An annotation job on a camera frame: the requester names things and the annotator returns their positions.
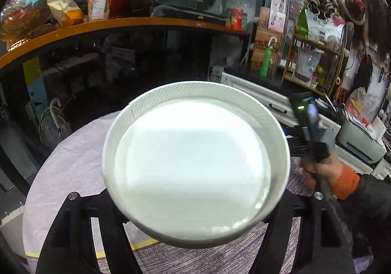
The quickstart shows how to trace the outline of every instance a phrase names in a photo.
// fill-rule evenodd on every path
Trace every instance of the hat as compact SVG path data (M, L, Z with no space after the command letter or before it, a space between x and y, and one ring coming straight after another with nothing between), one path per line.
M362 0L339 0L339 6L346 18L355 25L362 26L364 24L366 6Z

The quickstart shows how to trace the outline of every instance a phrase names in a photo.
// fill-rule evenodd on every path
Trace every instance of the black jacket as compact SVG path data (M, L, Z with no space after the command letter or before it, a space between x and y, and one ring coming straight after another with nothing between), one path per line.
M391 273L391 185L362 175L357 189L339 203L348 221L367 238L374 261L365 274Z

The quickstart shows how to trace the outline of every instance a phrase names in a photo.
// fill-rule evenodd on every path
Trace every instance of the table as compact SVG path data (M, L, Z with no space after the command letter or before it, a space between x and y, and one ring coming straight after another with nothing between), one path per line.
M61 142L38 172L26 199L23 214L23 244L29 265L35 272L39 253L50 226L66 196L77 191L82 196L105 189L102 176L102 149L105 136L118 112L98 118ZM287 189L310 195L304 185L299 159L291 159ZM100 270L110 273L105 259L98 220L92 218L95 250ZM134 255L144 274L248 273L258 253L267 225L260 223L229 244L210 249L181 249L157 242L128 222L124 225ZM281 273L293 264L300 218L292 222L289 245Z

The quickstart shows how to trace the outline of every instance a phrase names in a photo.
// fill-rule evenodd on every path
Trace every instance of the white bowl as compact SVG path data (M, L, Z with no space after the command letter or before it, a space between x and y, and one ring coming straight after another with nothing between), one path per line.
M102 155L114 203L148 235L204 248L264 219L286 187L290 154L274 116L219 83L164 85L130 102Z

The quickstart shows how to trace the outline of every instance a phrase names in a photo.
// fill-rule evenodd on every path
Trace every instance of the pink card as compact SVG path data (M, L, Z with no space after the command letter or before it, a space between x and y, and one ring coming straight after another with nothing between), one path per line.
M270 10L278 11L285 14L287 8L287 0L271 0Z
M270 11L269 29L283 33L284 25L285 14L274 10Z

